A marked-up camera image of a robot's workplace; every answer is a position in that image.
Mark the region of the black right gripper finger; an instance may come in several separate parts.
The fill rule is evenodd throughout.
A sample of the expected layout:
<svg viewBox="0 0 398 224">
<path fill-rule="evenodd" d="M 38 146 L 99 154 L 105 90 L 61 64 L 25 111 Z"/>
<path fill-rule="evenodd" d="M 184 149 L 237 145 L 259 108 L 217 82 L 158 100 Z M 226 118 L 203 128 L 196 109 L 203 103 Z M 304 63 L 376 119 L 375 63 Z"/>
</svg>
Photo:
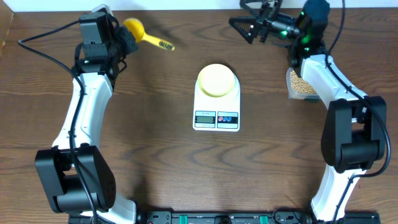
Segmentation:
<svg viewBox="0 0 398 224">
<path fill-rule="evenodd" d="M 264 0 L 240 0 L 241 9 L 259 9 L 263 5 Z"/>
<path fill-rule="evenodd" d="M 254 16 L 230 17 L 229 25 L 234 28 L 249 44 L 258 34 L 257 18 Z"/>
</svg>

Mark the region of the yellow measuring scoop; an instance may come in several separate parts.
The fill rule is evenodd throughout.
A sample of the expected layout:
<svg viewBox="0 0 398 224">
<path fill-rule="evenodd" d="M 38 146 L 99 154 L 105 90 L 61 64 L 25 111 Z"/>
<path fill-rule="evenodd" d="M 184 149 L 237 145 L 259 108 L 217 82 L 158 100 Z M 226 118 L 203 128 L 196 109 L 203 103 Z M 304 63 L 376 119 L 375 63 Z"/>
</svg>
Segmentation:
<svg viewBox="0 0 398 224">
<path fill-rule="evenodd" d="M 128 18 L 123 22 L 123 25 L 133 34 L 137 43 L 144 41 L 164 50 L 175 50 L 175 46 L 171 42 L 147 34 L 143 23 L 139 19 Z"/>
</svg>

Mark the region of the yellow bowl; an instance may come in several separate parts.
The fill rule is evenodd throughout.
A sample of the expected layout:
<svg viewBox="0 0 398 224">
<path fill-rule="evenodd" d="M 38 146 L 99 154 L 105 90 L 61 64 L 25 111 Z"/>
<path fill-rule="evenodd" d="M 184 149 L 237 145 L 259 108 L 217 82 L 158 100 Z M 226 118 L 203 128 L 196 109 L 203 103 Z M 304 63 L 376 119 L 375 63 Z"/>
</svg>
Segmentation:
<svg viewBox="0 0 398 224">
<path fill-rule="evenodd" d="M 227 95 L 236 83 L 232 70 L 218 63 L 204 67 L 198 74 L 197 82 L 199 89 L 213 98 Z"/>
</svg>

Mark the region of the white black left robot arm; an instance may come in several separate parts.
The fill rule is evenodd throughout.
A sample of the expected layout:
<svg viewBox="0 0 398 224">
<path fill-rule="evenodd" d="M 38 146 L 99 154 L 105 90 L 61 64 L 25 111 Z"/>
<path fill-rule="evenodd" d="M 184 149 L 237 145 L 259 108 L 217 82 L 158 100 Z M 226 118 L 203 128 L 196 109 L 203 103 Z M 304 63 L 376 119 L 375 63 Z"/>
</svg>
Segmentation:
<svg viewBox="0 0 398 224">
<path fill-rule="evenodd" d="M 37 151 L 35 167 L 55 213 L 70 223 L 136 223 L 136 203 L 119 195 L 115 177 L 100 153 L 104 112 L 119 64 L 137 50 L 126 26 L 102 7 L 77 20 L 83 36 L 75 49 L 73 93 L 52 147 Z"/>
</svg>

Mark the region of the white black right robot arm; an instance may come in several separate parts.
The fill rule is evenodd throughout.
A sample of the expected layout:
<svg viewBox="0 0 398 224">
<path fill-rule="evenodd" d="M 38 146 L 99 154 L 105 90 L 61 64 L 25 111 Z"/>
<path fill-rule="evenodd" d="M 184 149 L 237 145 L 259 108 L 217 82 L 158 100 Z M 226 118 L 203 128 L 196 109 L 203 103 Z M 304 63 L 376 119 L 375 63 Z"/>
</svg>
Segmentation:
<svg viewBox="0 0 398 224">
<path fill-rule="evenodd" d="M 253 9 L 250 1 L 239 3 L 247 16 L 232 17 L 231 27 L 252 43 L 274 35 L 288 42 L 288 60 L 297 76 L 311 85 L 327 109 L 321 138 L 325 172 L 310 210 L 299 223 L 371 223 L 370 215 L 345 214 L 346 203 L 361 178 L 371 178 L 371 167 L 391 159 L 391 142 L 386 128 L 387 106 L 380 96 L 368 96 L 356 88 L 338 69 L 331 47 L 323 40 L 330 5 L 325 0 L 308 0 L 293 17 L 280 11 L 280 1 L 262 1 Z"/>
</svg>

